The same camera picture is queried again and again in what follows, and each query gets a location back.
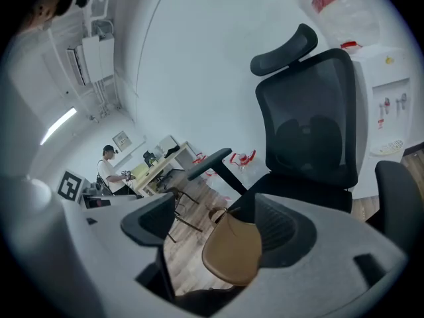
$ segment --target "wooden desk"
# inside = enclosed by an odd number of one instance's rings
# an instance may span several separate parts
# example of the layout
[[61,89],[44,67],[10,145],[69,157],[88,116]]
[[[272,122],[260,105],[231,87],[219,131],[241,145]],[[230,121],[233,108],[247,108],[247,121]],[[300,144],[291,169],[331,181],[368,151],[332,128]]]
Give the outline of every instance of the wooden desk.
[[193,156],[190,154],[189,150],[188,143],[183,143],[180,145],[180,149],[172,153],[167,159],[162,157],[155,166],[135,176],[135,180],[132,181],[132,188],[145,197],[149,195],[145,192],[144,188],[147,188],[152,194],[156,194],[156,192],[148,186],[148,183],[150,183],[173,159],[175,159],[186,171],[193,167]]

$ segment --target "brown chair seat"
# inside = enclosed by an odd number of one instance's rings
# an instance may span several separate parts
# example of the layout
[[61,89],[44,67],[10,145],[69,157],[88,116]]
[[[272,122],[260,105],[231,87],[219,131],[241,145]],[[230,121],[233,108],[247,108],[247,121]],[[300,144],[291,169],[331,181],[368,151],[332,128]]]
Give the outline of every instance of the brown chair seat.
[[224,282],[247,286],[258,271],[262,244],[255,224],[225,213],[206,241],[205,267]]

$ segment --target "air conditioner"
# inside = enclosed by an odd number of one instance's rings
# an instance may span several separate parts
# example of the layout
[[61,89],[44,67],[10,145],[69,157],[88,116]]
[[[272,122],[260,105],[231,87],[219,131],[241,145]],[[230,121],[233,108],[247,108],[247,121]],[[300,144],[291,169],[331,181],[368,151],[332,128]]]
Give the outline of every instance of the air conditioner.
[[87,64],[85,63],[82,45],[67,49],[66,55],[68,56],[70,65],[74,71],[74,75],[78,84],[82,86],[89,84],[91,81],[88,74]]

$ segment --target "chair leg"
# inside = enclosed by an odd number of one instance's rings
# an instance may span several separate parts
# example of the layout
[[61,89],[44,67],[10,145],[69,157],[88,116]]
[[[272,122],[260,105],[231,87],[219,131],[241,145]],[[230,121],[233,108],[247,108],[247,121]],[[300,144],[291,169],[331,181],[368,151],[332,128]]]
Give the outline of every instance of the chair leg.
[[187,226],[191,227],[192,229],[195,229],[195,230],[197,230],[197,231],[199,231],[199,232],[203,232],[203,230],[199,229],[199,228],[198,228],[198,227],[196,227],[196,226],[193,226],[192,224],[190,224],[190,223],[188,223],[187,221],[185,221],[185,220],[181,219],[181,218],[180,218],[180,217],[178,217],[177,215],[175,216],[175,219],[177,219],[177,220],[181,221],[183,224],[186,224]]
[[194,203],[196,203],[196,204],[198,204],[198,205],[199,205],[199,202],[198,202],[197,200],[194,200],[192,197],[190,197],[190,196],[189,196],[186,192],[180,191],[180,193],[184,194],[186,197],[189,197],[189,199],[190,199],[192,202],[194,202]]
[[176,244],[177,242],[175,241],[175,239],[174,238],[172,238],[172,235],[170,235],[169,233],[168,233],[168,237],[170,237],[171,238],[171,240],[174,242],[174,244]]

